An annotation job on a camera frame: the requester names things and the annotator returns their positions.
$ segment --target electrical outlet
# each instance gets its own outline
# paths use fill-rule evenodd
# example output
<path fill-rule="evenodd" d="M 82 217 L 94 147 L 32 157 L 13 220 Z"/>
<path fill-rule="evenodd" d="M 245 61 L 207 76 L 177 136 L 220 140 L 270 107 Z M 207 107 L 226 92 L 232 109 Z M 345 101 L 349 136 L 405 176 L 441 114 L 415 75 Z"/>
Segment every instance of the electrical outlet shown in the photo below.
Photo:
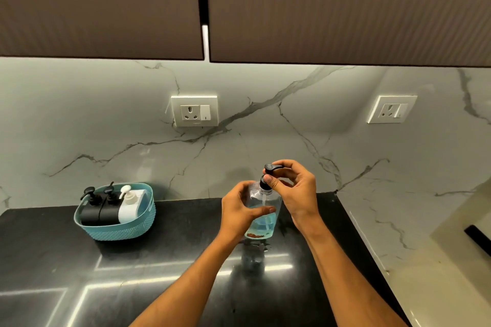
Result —
<path fill-rule="evenodd" d="M 217 96 L 171 96 L 176 127 L 218 125 Z"/>
<path fill-rule="evenodd" d="M 418 96 L 378 96 L 368 123 L 402 123 Z"/>
<path fill-rule="evenodd" d="M 183 120 L 200 121 L 199 105 L 181 105 Z"/>

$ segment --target forearm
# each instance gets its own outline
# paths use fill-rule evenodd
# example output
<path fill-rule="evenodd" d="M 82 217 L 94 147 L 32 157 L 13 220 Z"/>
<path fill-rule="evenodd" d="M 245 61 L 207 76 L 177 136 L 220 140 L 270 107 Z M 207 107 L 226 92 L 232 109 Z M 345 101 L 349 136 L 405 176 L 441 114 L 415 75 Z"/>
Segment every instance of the forearm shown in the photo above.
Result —
<path fill-rule="evenodd" d="M 218 270 L 234 247 L 235 244 L 227 238 L 215 238 L 130 327 L 194 327 L 201 317 Z"/>
<path fill-rule="evenodd" d="M 354 266 L 320 216 L 300 227 L 339 327 L 406 326 Z"/>

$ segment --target hand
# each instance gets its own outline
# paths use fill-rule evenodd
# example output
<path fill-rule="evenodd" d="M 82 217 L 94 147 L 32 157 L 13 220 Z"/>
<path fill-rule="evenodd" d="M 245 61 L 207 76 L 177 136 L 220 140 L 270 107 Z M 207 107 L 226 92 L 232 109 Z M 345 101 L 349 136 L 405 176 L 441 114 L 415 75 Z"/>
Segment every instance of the hand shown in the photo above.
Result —
<path fill-rule="evenodd" d="M 273 172 L 275 177 L 265 175 L 264 181 L 281 195 L 295 226 L 302 231 L 302 226 L 307 225 L 306 221 L 320 217 L 315 194 L 315 176 L 294 160 L 278 160 L 273 164 L 280 164 L 285 168 L 276 169 Z M 293 184 L 278 180 L 277 177 L 288 178 Z"/>
<path fill-rule="evenodd" d="M 273 213 L 276 208 L 273 206 L 263 206 L 247 208 L 243 202 L 246 199 L 248 186 L 254 181 L 239 182 L 221 200 L 221 226 L 218 237 L 234 245 L 239 243 L 252 220 Z"/>

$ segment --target plastic basket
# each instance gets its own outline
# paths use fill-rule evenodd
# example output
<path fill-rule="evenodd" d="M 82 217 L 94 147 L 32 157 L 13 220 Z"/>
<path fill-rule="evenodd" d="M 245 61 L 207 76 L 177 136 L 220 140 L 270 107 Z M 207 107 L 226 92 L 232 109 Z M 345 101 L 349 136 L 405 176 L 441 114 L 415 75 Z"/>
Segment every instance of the plastic basket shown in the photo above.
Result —
<path fill-rule="evenodd" d="M 120 241 L 123 239 L 136 238 L 147 232 L 152 226 L 155 219 L 155 201 L 152 188 L 142 182 L 118 183 L 114 184 L 114 191 L 119 191 L 124 185 L 131 185 L 133 190 L 144 189 L 148 194 L 150 194 L 148 207 L 140 216 L 129 223 L 104 226 L 85 226 L 80 222 L 80 212 L 82 211 L 83 206 L 88 203 L 88 197 L 85 197 L 77 207 L 73 220 L 96 241 Z M 105 187 L 107 187 L 107 185 L 95 189 L 95 192 L 100 193 Z"/>

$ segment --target countertop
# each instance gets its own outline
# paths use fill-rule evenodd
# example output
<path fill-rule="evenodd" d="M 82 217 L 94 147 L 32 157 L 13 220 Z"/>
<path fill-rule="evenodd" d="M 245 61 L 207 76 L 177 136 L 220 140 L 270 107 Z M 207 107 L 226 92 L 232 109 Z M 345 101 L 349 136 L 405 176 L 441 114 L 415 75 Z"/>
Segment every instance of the countertop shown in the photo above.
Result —
<path fill-rule="evenodd" d="M 334 193 L 321 216 L 366 279 L 406 321 Z M 74 206 L 8 210 L 0 217 L 0 326 L 128 326 L 216 236 L 219 198 L 157 202 L 144 236 L 95 242 Z M 201 326 L 335 326 L 309 248 L 285 207 L 273 237 L 244 240 L 218 273 Z"/>

